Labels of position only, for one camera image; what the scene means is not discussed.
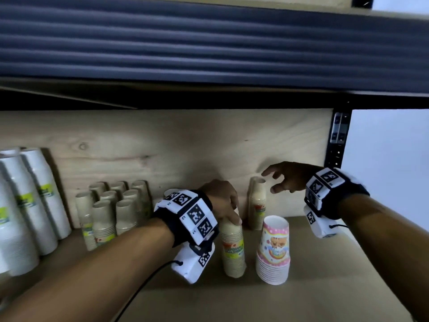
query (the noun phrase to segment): wood grain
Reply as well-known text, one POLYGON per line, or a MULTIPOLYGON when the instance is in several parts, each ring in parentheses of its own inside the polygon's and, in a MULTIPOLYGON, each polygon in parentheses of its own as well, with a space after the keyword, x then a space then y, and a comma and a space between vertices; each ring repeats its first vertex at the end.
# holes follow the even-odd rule
MULTIPOLYGON (((166 189, 224 178, 237 189, 243 216, 249 180, 268 165, 284 160, 323 165, 331 114, 331 109, 2 112, 0 148, 49 150, 77 228, 73 198, 97 181, 145 179, 158 201, 166 189)), ((302 214, 302 192, 267 193, 267 214, 302 214)))

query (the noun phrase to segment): white wall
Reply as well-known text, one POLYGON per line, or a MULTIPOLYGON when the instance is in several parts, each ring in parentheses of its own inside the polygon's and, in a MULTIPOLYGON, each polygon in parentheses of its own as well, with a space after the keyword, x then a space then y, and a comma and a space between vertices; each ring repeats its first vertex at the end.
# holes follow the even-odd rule
POLYGON ((429 231, 429 109, 353 110, 341 169, 429 231))

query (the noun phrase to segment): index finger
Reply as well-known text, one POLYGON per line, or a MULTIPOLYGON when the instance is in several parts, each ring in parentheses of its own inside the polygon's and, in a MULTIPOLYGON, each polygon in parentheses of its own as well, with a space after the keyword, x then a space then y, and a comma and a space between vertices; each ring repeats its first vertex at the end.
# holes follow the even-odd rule
POLYGON ((269 165, 268 168, 261 173, 262 176, 267 176, 273 172, 277 172, 279 169, 279 164, 269 165))

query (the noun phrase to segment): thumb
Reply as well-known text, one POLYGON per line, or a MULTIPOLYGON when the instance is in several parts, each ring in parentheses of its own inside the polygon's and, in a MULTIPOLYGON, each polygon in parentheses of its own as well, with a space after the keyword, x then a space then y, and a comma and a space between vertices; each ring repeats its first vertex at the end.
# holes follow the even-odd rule
POLYGON ((240 226, 242 224, 242 220, 239 215, 233 210, 233 208, 229 208, 226 214, 226 217, 236 226, 240 226))

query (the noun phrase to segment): black cable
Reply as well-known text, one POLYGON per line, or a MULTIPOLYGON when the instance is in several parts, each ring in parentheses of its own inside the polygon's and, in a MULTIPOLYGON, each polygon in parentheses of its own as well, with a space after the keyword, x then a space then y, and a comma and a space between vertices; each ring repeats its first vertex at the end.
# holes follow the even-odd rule
POLYGON ((161 269, 163 269, 164 267, 166 267, 167 265, 170 265, 172 263, 176 263, 177 265, 183 265, 182 261, 177 261, 177 260, 173 260, 173 261, 168 261, 166 263, 164 263, 162 266, 160 266, 157 270, 155 270, 143 283, 142 285, 137 289, 137 291, 134 293, 134 295, 130 298, 130 300, 128 301, 128 303, 126 303, 126 305, 124 306, 124 308, 122 309, 122 311, 119 313, 119 315, 116 317, 115 322, 118 322, 119 319, 121 318, 122 314, 124 314, 125 310, 129 307, 129 305, 131 304, 131 302, 133 301, 134 298, 136 298, 137 294, 143 289, 144 286, 146 286, 146 284, 151 281, 151 279, 153 278, 154 275, 156 275, 161 269))
POLYGON ((329 228, 331 228, 331 229, 332 229, 332 228, 337 227, 337 226, 348 228, 346 225, 341 225, 341 224, 337 224, 337 225, 329 225, 329 228))

